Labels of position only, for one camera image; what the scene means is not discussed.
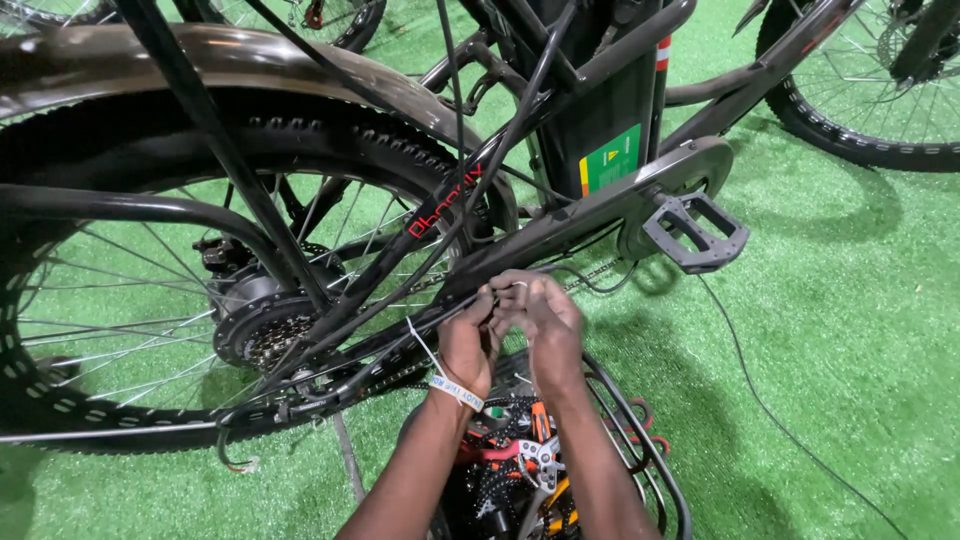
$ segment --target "black bicycle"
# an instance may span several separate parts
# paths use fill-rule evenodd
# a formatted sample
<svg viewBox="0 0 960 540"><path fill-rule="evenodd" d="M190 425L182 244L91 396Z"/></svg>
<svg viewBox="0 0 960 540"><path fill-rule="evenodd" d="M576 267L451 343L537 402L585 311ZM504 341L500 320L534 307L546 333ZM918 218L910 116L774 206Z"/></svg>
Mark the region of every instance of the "black bicycle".
<svg viewBox="0 0 960 540"><path fill-rule="evenodd" d="M571 271L614 233L627 261L721 268L748 232L713 202L733 159L716 135L863 5L798 6L756 62L668 91L658 43L695 0L463 0L479 30L454 47L441 10L449 55L422 82L487 72L447 100L247 1L282 36L118 0L129 27L0 42L0 118L21 118L0 131L0 441L222 450L419 380L418 336L504 269ZM915 13L899 91L940 80L955 13ZM463 116L494 84L517 113L480 140ZM664 103L702 99L660 137ZM537 179L503 165L528 137ZM923 153L954 166L943 148ZM519 206L502 173L542 204Z"/></svg>
<svg viewBox="0 0 960 540"><path fill-rule="evenodd" d="M184 22L273 28L243 0L175 0L174 4ZM303 38L360 52L373 39L387 0L268 0L267 5L284 15L287 26ZM113 0L0 0L0 37L123 22Z"/></svg>

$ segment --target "man's right hand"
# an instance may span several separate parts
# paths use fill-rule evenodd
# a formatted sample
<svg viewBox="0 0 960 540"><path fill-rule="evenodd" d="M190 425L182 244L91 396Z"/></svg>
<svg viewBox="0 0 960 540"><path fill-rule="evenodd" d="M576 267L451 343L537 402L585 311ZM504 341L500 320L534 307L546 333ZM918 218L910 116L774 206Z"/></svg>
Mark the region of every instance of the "man's right hand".
<svg viewBox="0 0 960 540"><path fill-rule="evenodd" d="M490 285L500 299L494 316L520 326L530 342L537 393L549 403L582 390L583 315L557 282L539 272L507 270Z"/></svg>

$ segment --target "bicycle frame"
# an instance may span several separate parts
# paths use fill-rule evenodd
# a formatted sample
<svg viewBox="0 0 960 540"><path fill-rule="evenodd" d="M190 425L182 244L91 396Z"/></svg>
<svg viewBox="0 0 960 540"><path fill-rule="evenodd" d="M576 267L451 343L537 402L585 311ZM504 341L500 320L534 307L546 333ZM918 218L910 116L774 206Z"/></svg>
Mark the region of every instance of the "bicycle frame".
<svg viewBox="0 0 960 540"><path fill-rule="evenodd" d="M491 167L490 163L497 153L505 153L509 147L536 133L543 150L542 168L549 173L547 181L555 191L575 196L574 198L580 197L582 194L572 189L571 175L568 174L572 168L569 161L571 156L551 151L552 145L562 138L583 137L585 140L581 144L585 148L596 148L606 140L591 139L590 133L575 132L576 126L567 127L553 121L564 118L564 115L572 110L576 110L581 118L591 118L594 116L591 112L601 105L595 99L596 92L604 90L604 85L628 71L632 77L632 86L628 89L638 89L636 96L639 96L641 99L638 101L643 103L638 111L642 116L640 123L652 127L642 134L639 147L643 150L638 152L637 170L589 193L574 204L555 209L520 232L481 247L454 269L433 305L411 317L412 320L430 320L430 317L437 313L462 303L481 284L504 269L526 267L576 245L610 223L636 211L641 202L649 202L655 198L658 183L680 177L726 177L732 162L732 150L729 145L711 135L723 134L746 114L770 87L802 61L813 47L827 37L862 1L825 0L756 62L712 82L684 87L673 95L663 91L665 76L658 75L656 63L652 60L656 57L657 44L692 15L696 0L676 0L665 7L656 5L649 12L645 12L643 17L638 18L629 30L624 31L606 50L583 61L576 61L576 67L567 57L565 50L554 50L555 59L544 64L548 70L545 84L532 89L536 92L536 97L529 111L522 117L517 117L514 126L508 123L497 130L469 155L466 159L468 173L464 178L454 175L423 201L406 227L390 239L378 253L376 260L357 279L349 294L340 298L302 339L303 347L298 348L297 352L305 352L300 358L328 355L343 343L363 320L376 313L377 309L374 307L361 317L356 316L357 309L369 299L372 291L389 275L403 256L417 245L419 236L432 227L448 207L459 205L458 199L466 198L464 194L469 191L473 191L474 195L482 195L492 184L497 167ZM429 127L391 107L389 101L378 94L376 87L357 81L325 59L321 53L287 28L259 0L248 0L248 3L345 87L355 91L374 107L431 133ZM563 40L564 29L549 30L523 0L492 0L492 3L497 7L498 16L506 21L506 26L493 21L480 0L462 0L464 7L480 25L480 31L474 35L474 39L458 47L457 68L462 68L469 61L485 62L505 74L503 80L506 86L516 95L521 95L530 90L527 82L535 74L535 63L542 63L534 60L544 60L545 51L549 49L551 41ZM213 100L189 59L179 48L156 5L151 0L117 0L117 4L125 20L156 61L174 94L206 134L211 149L228 171L237 191L276 246L278 257L284 261L284 264L274 265L277 267L278 280L288 283L296 280L315 306L329 306L330 300L311 274L304 254L271 204L262 183L256 180L230 134L220 122ZM487 45L493 42L500 45L501 51L514 46L518 49L517 54L500 60L489 54ZM443 61L431 70L425 82L439 85L444 81L444 74L448 76L451 69L452 66ZM667 105L707 99L711 101L680 129L660 141L660 134L653 129L653 126L656 126L655 117L659 116L662 109L662 104L656 103L658 93L665 93ZM508 137L509 131L513 131L516 136ZM0 202L0 209L9 215L46 219L117 219L116 208L124 205L122 199L111 199L110 194L91 194L78 200L76 204L71 204L71 194L65 193L66 190L31 187L31 191L27 193L26 189L21 186L5 186L7 196ZM97 204L101 197L103 201L109 199L110 204ZM17 204L17 201L24 200L30 200L31 204ZM126 215L135 214L137 219L144 221L169 222L182 219L182 209L172 205L170 199L143 195L137 199L137 204L136 212ZM272 257L270 253L257 255L261 260ZM385 343L405 333L405 328L405 325L395 325L351 347L348 350L350 357L358 360L365 357L365 354L382 349ZM285 359L284 362L286 363L283 365L287 368L294 365L293 361L287 362Z"/></svg>

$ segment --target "plier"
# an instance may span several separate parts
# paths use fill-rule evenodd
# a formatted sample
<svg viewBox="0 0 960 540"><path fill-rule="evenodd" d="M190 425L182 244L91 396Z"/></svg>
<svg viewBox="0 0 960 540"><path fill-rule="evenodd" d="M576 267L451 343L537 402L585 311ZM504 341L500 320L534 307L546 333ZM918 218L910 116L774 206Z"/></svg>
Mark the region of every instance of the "plier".
<svg viewBox="0 0 960 540"><path fill-rule="evenodd" d="M537 523L540 506L557 491L558 474L560 471L566 470L566 467L556 459L557 453L560 451L560 437L557 435L550 437L543 444L526 440L518 440L517 442L520 446L519 455L528 461L535 459L538 463L537 474L534 476L534 480L538 484L537 491L534 492L530 507L527 508L527 513L523 517L520 534L517 537L517 540L525 540Z"/></svg>

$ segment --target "man's left hand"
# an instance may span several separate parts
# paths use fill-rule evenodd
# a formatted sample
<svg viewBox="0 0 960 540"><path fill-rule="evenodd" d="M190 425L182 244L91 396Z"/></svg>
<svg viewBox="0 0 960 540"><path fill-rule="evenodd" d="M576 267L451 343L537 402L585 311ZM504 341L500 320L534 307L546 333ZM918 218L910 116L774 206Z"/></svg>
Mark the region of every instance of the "man's left hand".
<svg viewBox="0 0 960 540"><path fill-rule="evenodd" d="M493 365L500 353L510 321L493 317L493 294L480 287L472 306L440 324L440 363L447 376L481 400L490 395Z"/></svg>

